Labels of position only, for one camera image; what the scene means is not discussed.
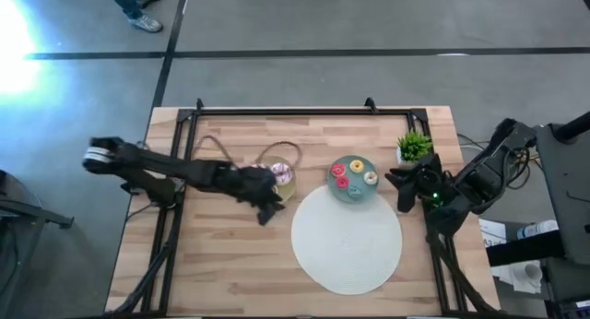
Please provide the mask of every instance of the gray floor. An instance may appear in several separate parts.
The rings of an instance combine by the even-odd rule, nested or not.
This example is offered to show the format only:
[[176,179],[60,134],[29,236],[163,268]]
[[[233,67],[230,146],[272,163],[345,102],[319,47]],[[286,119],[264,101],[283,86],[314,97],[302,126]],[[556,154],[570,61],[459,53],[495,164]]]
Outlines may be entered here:
[[[111,0],[0,0],[16,23],[0,39],[0,127],[10,129],[0,169],[76,217],[72,230],[46,228],[18,318],[101,313],[129,197],[80,161],[90,136],[143,138],[162,60],[18,61],[11,51],[27,41],[37,53],[165,51],[177,5],[148,10],[166,26],[148,35]],[[582,0],[189,0],[177,50],[580,47],[589,18]],[[457,131],[485,140],[504,117],[543,124],[588,111],[588,83],[587,54],[176,59],[163,105],[451,105]],[[539,170],[486,217],[550,219]],[[500,291],[511,313],[543,314]]]

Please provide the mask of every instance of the wooden tabletop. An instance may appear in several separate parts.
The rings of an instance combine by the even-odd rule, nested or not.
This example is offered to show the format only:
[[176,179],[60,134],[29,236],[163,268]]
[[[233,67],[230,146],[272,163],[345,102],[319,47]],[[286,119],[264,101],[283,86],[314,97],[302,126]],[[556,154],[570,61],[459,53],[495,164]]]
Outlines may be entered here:
[[[451,110],[446,106],[423,107],[428,111],[434,149],[443,167],[453,173],[463,166]],[[147,133],[152,150],[170,154],[177,108],[155,109]],[[215,116],[200,117],[197,139],[216,136],[238,164],[250,164],[261,150],[277,141],[297,143],[303,159],[297,173],[297,192],[287,208],[266,227],[256,221],[256,209],[225,195],[188,189],[183,223],[171,284],[169,315],[244,316],[385,316],[440,314],[432,261],[422,209],[399,217],[404,237],[395,273],[379,289],[359,296],[336,295],[315,283],[300,268],[290,244],[293,215],[301,200],[325,183],[331,163],[356,154],[371,160],[380,176],[396,165],[397,139],[407,131],[404,116]],[[295,159],[292,148],[276,154]],[[195,158],[221,158],[210,143],[193,151]],[[396,190],[380,182],[379,193],[391,204]],[[132,200],[130,212],[148,203]],[[157,209],[151,208],[126,223],[107,310],[120,305],[143,276],[156,225]],[[477,217],[471,215],[454,237],[459,264],[474,287],[492,306],[499,308]],[[154,304],[159,299],[159,273]],[[452,308],[453,287],[445,279]]]

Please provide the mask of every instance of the black metal frame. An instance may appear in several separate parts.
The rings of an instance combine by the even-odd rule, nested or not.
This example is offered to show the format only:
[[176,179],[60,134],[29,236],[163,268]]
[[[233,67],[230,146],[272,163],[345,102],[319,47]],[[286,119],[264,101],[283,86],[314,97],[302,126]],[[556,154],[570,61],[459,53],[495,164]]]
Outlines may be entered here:
[[[183,133],[184,125],[188,122],[188,136],[186,140],[186,149],[184,152],[184,159],[189,160],[193,151],[195,136],[197,132],[197,121],[200,116],[255,116],[255,115],[392,115],[392,116],[406,116],[408,130],[416,129],[417,123],[420,123],[422,131],[426,135],[431,134],[428,115],[425,109],[379,109],[375,105],[372,98],[368,98],[363,107],[359,108],[326,108],[326,109],[310,109],[310,108],[236,108],[236,109],[205,109],[203,102],[199,99],[195,109],[180,109],[176,118],[176,126],[174,129],[174,136],[171,145],[171,156],[177,157],[180,146],[181,135]],[[180,233],[180,225],[183,215],[185,190],[180,193],[180,202],[173,208],[161,208],[156,229],[154,231],[154,241],[152,244],[150,265],[147,273],[141,278],[137,287],[130,294],[127,301],[117,310],[111,313],[105,313],[96,318],[155,318],[166,317],[168,311],[168,301],[170,299],[170,290],[172,282],[172,273],[174,269],[174,258],[176,255],[176,246]],[[170,211],[174,212],[174,218],[171,225],[168,240],[162,245],[166,218]],[[456,253],[454,250],[454,243],[452,239],[445,239],[445,247],[449,255],[456,261]],[[456,317],[458,313],[467,313],[465,293],[461,290],[459,284],[451,277],[454,283],[454,294],[457,299],[457,311],[451,310],[449,299],[446,292],[443,267],[441,259],[436,255],[431,247],[432,269],[434,272],[434,279],[438,293],[439,304],[441,306],[441,313],[445,315],[453,315]],[[165,265],[163,276],[163,283],[161,286],[161,293],[159,299],[159,306],[156,310],[152,310],[152,295],[154,288],[154,279],[159,269]],[[139,312],[133,312],[136,308],[139,299],[142,299]]]

